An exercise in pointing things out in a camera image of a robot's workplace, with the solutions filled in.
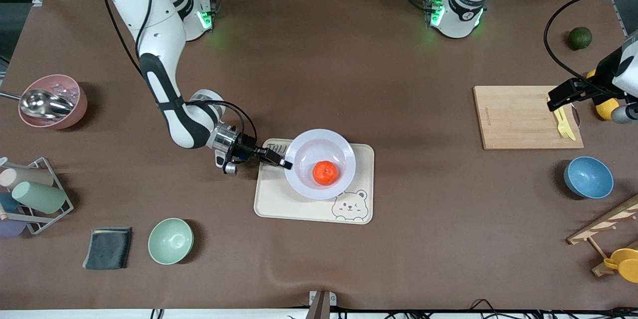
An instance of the wooden stand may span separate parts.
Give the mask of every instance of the wooden stand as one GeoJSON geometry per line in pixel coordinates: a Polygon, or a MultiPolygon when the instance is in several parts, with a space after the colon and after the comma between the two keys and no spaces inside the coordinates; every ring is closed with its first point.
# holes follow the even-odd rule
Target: wooden stand
{"type": "MultiPolygon", "coordinates": [[[[567,242],[569,244],[577,244],[579,242],[587,241],[593,246],[594,249],[596,249],[596,251],[600,254],[600,256],[602,256],[603,259],[606,259],[608,258],[607,255],[594,241],[593,235],[599,233],[600,231],[615,229],[616,223],[636,219],[636,213],[638,213],[638,195],[627,199],[627,201],[620,204],[613,210],[610,210],[607,214],[597,219],[597,221],[595,221],[594,223],[578,231],[576,234],[569,237],[567,239],[567,242]]],[[[632,244],[629,244],[626,248],[638,250],[638,240],[636,240],[632,244]]],[[[607,268],[604,262],[598,264],[596,267],[593,267],[592,272],[597,277],[604,276],[605,274],[615,273],[613,269],[607,268]]]]}
{"type": "MultiPolygon", "coordinates": [[[[626,246],[625,248],[631,248],[631,249],[635,249],[638,251],[638,240],[636,240],[635,242],[633,242],[632,244],[629,244],[628,246],[626,246]]],[[[604,262],[602,262],[601,264],[598,264],[596,267],[592,268],[592,272],[597,276],[597,277],[601,277],[604,276],[605,274],[613,274],[616,271],[614,271],[613,269],[609,269],[607,268],[607,266],[605,265],[604,262]]]]}
{"type": "Polygon", "coordinates": [[[572,237],[569,237],[567,241],[569,244],[583,242],[599,231],[615,229],[616,223],[636,219],[636,213],[638,213],[638,195],[627,199],[625,203],[610,210],[594,223],[586,226],[583,230],[578,231],[576,234],[572,235],[572,237]]]}

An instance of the white plate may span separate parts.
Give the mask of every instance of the white plate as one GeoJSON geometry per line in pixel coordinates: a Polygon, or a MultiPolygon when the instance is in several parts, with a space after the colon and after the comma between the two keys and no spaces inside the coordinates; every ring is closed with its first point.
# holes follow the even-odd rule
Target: white plate
{"type": "Polygon", "coordinates": [[[355,177],[357,162],[352,147],[344,137],[330,130],[310,130],[298,135],[286,151],[292,169],[284,171],[288,183],[306,198],[325,200],[348,188],[355,177]],[[320,185],[313,178],[317,162],[328,160],[339,169],[339,179],[331,185],[320,185]]]}

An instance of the metal scoop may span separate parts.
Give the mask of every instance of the metal scoop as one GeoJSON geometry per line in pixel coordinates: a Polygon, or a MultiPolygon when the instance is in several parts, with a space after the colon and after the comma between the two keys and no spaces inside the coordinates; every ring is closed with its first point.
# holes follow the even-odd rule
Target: metal scoop
{"type": "Polygon", "coordinates": [[[22,96],[0,91],[0,97],[20,101],[25,115],[39,119],[61,119],[73,110],[73,104],[64,97],[41,89],[29,90],[22,96]]]}

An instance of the green cup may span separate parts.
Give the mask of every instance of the green cup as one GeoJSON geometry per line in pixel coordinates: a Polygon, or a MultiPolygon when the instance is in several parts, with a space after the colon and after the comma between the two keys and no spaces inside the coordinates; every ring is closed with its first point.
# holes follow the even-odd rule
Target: green cup
{"type": "Polygon", "coordinates": [[[63,190],[35,182],[19,183],[11,196],[23,205],[46,214],[59,210],[68,199],[63,190]]]}

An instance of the beige cup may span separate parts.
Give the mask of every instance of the beige cup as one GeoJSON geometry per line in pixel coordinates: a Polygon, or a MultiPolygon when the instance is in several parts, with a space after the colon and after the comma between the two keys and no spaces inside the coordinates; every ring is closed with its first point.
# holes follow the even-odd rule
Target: beige cup
{"type": "Polygon", "coordinates": [[[34,168],[7,168],[0,173],[0,185],[9,190],[22,182],[34,182],[44,185],[53,185],[53,176],[47,169],[34,168]]]}

